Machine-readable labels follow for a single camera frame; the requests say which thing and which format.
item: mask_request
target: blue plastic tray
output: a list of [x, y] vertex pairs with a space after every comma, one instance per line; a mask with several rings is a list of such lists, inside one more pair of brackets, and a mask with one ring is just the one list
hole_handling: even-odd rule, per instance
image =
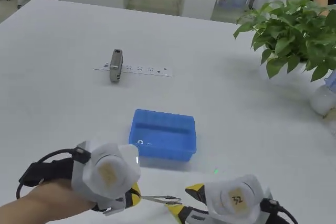
[[129, 144], [140, 156], [188, 162], [196, 153], [195, 120], [192, 116], [136, 110]]

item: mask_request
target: black strap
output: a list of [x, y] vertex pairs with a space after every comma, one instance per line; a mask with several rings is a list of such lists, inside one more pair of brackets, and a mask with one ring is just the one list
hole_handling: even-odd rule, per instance
[[73, 158], [55, 160], [51, 163], [32, 163], [19, 182], [25, 186], [34, 187], [42, 181], [48, 182], [60, 178], [71, 180], [73, 167]]

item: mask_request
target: human hand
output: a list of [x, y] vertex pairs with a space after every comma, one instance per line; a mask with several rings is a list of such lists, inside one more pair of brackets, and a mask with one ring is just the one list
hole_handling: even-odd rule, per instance
[[321, 16], [327, 16], [329, 14], [329, 11], [328, 10], [325, 10], [324, 12], [321, 12]]
[[48, 211], [49, 221], [78, 215], [95, 206], [95, 203], [83, 199], [74, 192], [71, 181], [66, 179], [42, 183], [25, 197], [42, 203]]

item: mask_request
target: power strip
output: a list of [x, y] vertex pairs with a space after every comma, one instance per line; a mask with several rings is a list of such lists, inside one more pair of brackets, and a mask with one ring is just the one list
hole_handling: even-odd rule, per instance
[[[94, 68], [94, 70], [109, 71], [110, 64], [105, 63], [101, 68]], [[125, 65], [123, 64], [121, 72], [123, 73], [136, 73], [136, 74], [147, 74], [151, 76], [166, 76], [173, 77], [173, 72], [169, 68], [159, 68], [159, 67], [145, 67], [137, 65]]]

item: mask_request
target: green potted plant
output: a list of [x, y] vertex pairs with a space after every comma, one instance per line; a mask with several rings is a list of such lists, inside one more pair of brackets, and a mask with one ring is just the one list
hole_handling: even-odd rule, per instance
[[290, 73], [301, 64], [304, 70], [313, 70], [315, 81], [336, 69], [336, 10], [327, 17], [320, 15], [325, 10], [310, 0], [266, 3], [239, 18], [237, 23], [242, 24], [234, 37], [255, 31], [251, 47], [254, 51], [264, 47], [261, 64], [266, 65], [269, 79], [282, 68]]

